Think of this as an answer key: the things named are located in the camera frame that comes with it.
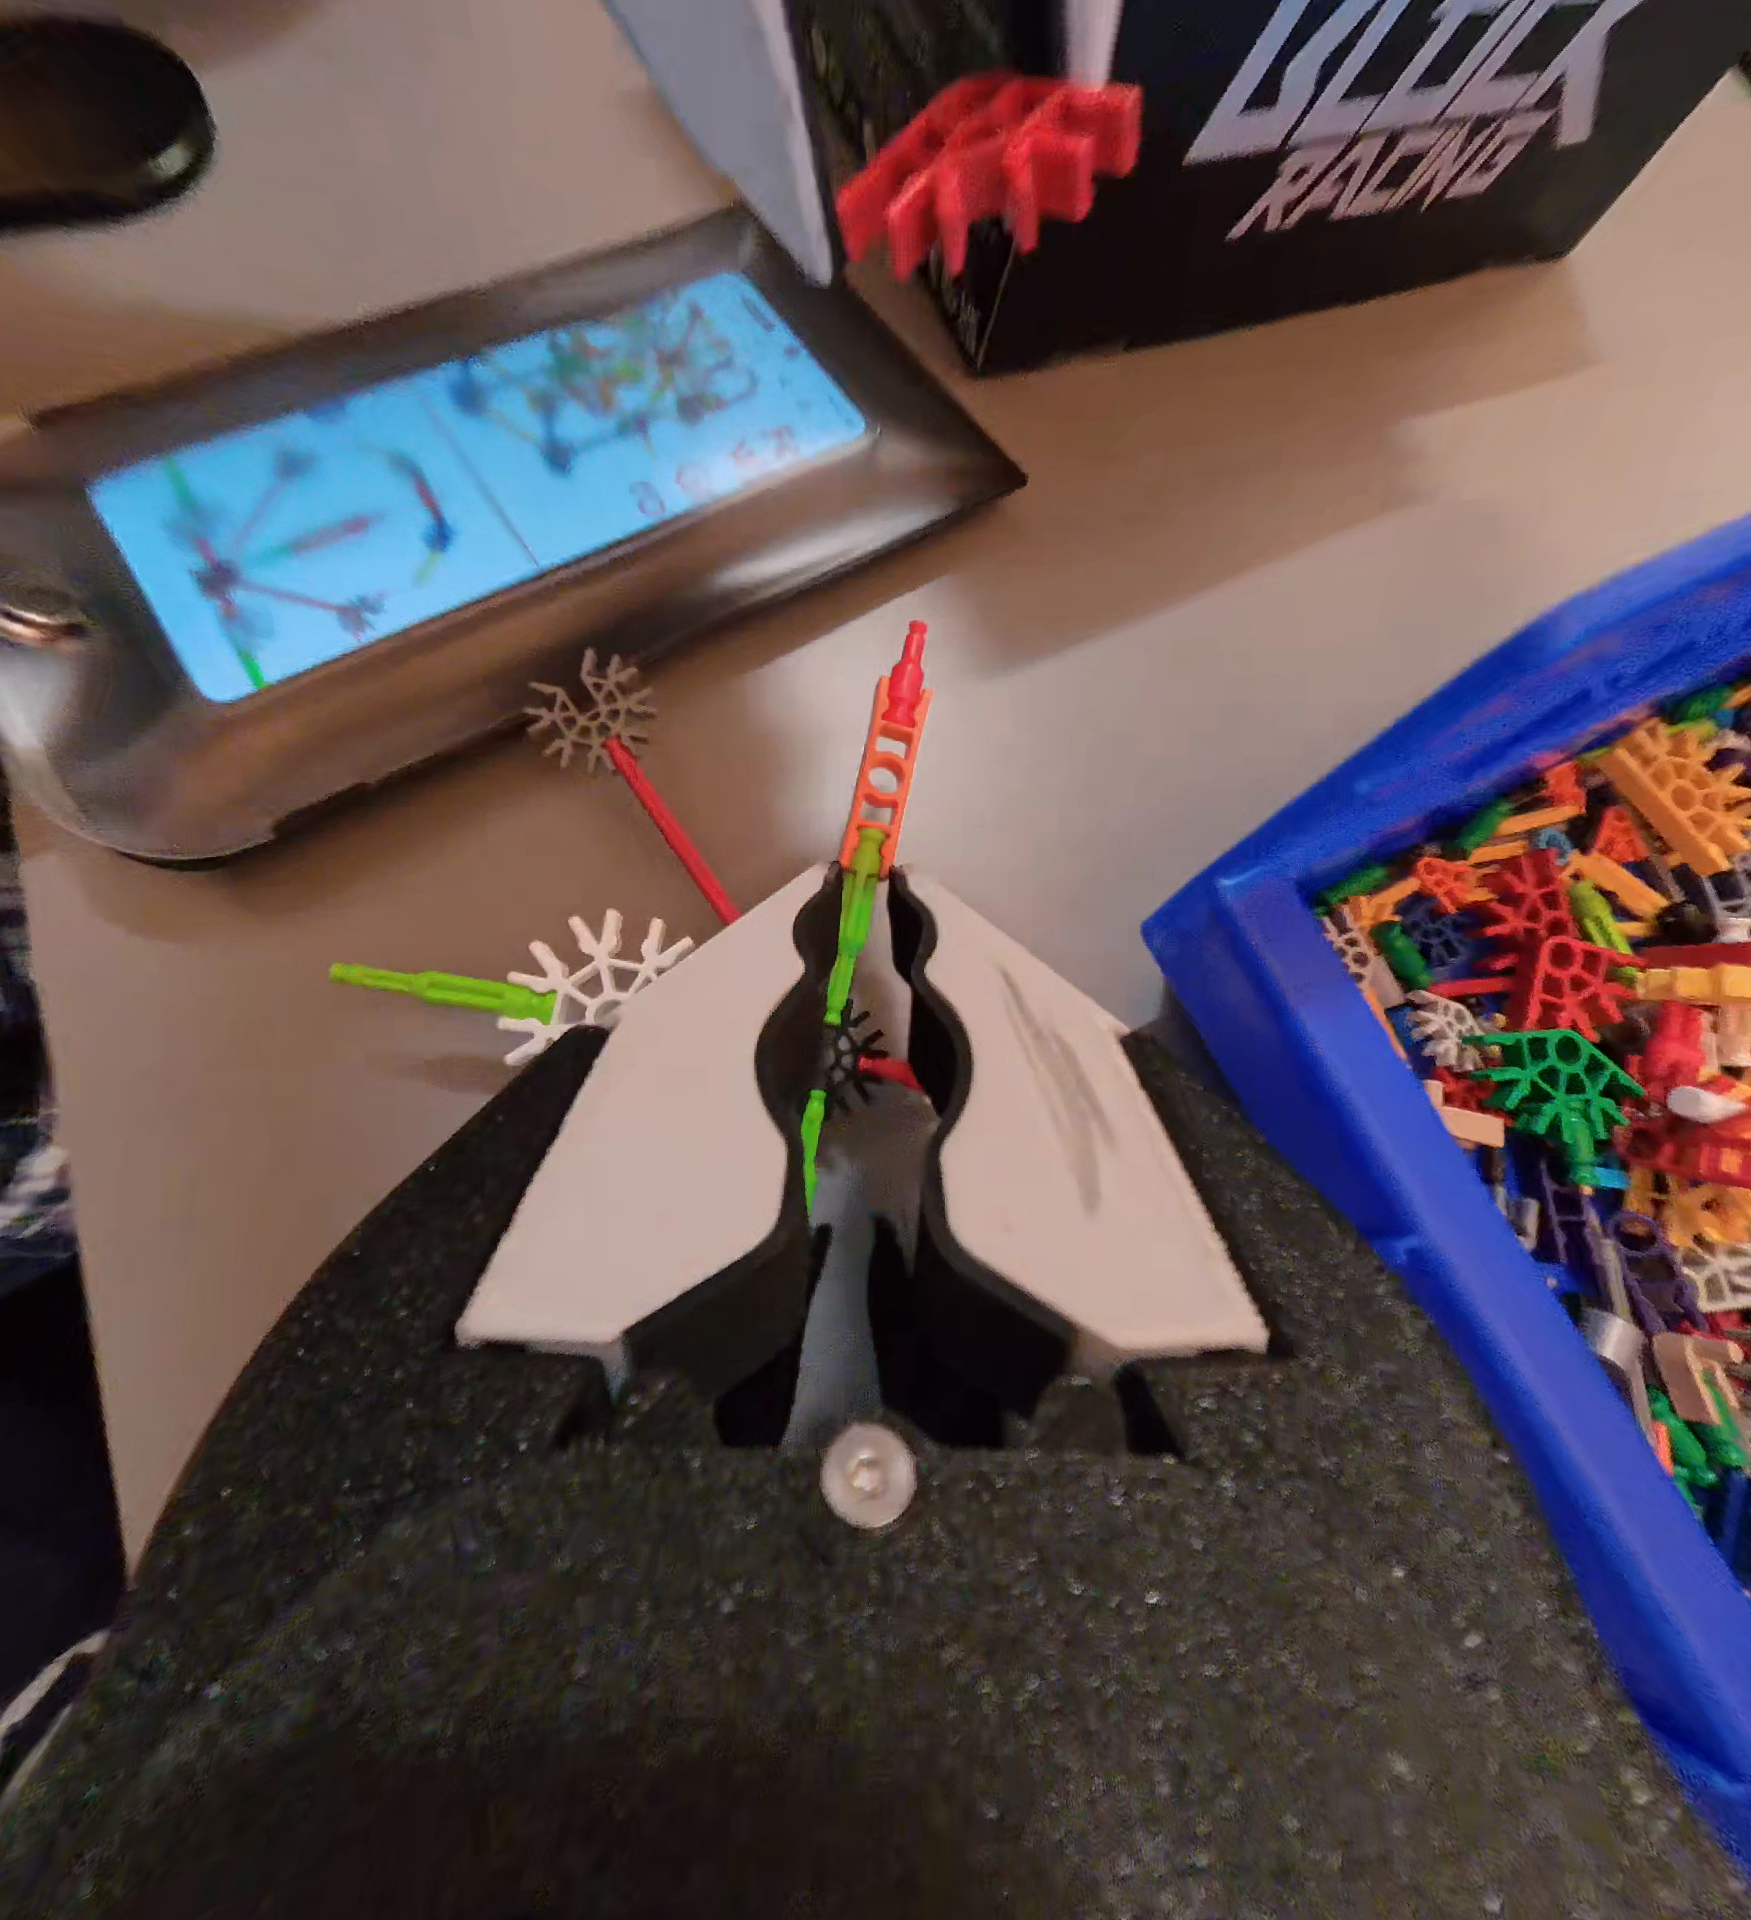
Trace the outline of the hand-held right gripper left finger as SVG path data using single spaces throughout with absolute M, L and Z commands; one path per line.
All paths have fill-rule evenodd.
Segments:
M 678 1377 L 720 1432 L 786 1432 L 815 1293 L 801 1122 L 837 870 L 813 865 L 600 1037 L 456 1324 L 463 1348 Z

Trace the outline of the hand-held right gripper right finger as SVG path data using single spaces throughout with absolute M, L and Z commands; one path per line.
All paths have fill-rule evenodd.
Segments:
M 887 928 L 935 1108 L 914 1277 L 937 1361 L 1030 1418 L 1060 1380 L 1269 1357 L 1128 1027 L 937 880 L 896 870 Z

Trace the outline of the red fan-shaped toy connector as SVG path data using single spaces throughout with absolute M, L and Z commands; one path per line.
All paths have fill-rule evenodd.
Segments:
M 1144 89 L 981 73 L 943 89 L 836 194 L 846 259 L 886 253 L 896 278 L 933 253 L 960 273 L 973 229 L 996 222 L 1016 253 L 1045 223 L 1081 223 L 1101 180 L 1139 158 Z

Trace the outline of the blue plastic bin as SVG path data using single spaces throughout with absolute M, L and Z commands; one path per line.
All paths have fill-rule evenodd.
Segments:
M 1751 657 L 1751 517 L 1542 617 L 1144 928 L 1268 1139 L 1433 1312 L 1517 1447 L 1636 1710 L 1751 1880 L 1751 1602 L 1388 1028 L 1320 888 Z

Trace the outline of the star toy rod model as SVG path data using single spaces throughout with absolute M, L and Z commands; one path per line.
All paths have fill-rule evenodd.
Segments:
M 800 1126 L 808 1205 L 815 1205 L 819 1145 L 830 1113 L 854 1096 L 867 1093 L 876 1081 L 914 1084 L 911 1070 L 904 1070 L 881 1050 L 866 1010 L 856 1002 L 861 954 L 869 941 L 880 889 L 896 865 L 918 749 L 935 707 L 928 685 L 914 729 L 886 724 L 887 674 L 880 677 L 874 692 L 834 867 L 839 875 L 839 922 L 823 986 L 819 1067 L 812 1077 Z M 639 762 L 639 747 L 648 742 L 654 704 L 635 664 L 620 655 L 598 659 L 596 651 L 586 651 L 574 687 L 534 682 L 531 689 L 533 702 L 524 711 L 526 732 L 540 740 L 542 753 L 556 758 L 560 766 L 579 765 L 592 773 L 617 774 L 678 867 L 693 880 L 696 894 L 715 909 L 719 924 L 736 925 L 740 920 L 736 902 Z M 362 964 L 336 964 L 329 979 L 344 986 L 481 1014 L 514 1039 L 505 1060 L 518 1067 L 546 1053 L 574 1028 L 614 1027 L 639 993 L 694 950 L 691 938 L 669 939 L 664 922 L 651 920 L 639 948 L 634 954 L 623 952 L 623 922 L 615 909 L 603 916 L 600 928 L 576 918 L 571 934 L 577 952 L 576 967 L 565 964 L 550 945 L 533 943 L 528 969 L 508 973 L 505 979 L 400 973 Z

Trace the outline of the pile of colourful toy pieces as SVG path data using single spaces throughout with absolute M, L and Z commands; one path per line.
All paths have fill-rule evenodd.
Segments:
M 1751 1602 L 1751 657 L 1313 914 Z

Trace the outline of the black cardboard box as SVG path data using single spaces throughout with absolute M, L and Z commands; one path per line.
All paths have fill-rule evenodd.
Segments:
M 850 175 L 1060 4 L 790 4 Z M 1751 48 L 1751 2 L 1128 2 L 1138 164 L 1034 253 L 931 270 L 973 371 L 1149 349 L 1569 253 Z

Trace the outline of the black framed tablet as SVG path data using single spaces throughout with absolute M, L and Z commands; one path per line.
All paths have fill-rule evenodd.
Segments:
M 729 209 L 0 425 L 0 758 L 188 867 L 1019 493 Z

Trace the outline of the black oval object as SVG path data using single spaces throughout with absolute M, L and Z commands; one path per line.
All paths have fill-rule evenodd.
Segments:
M 194 68 L 109 18 L 0 14 L 0 235 L 142 217 L 217 155 Z

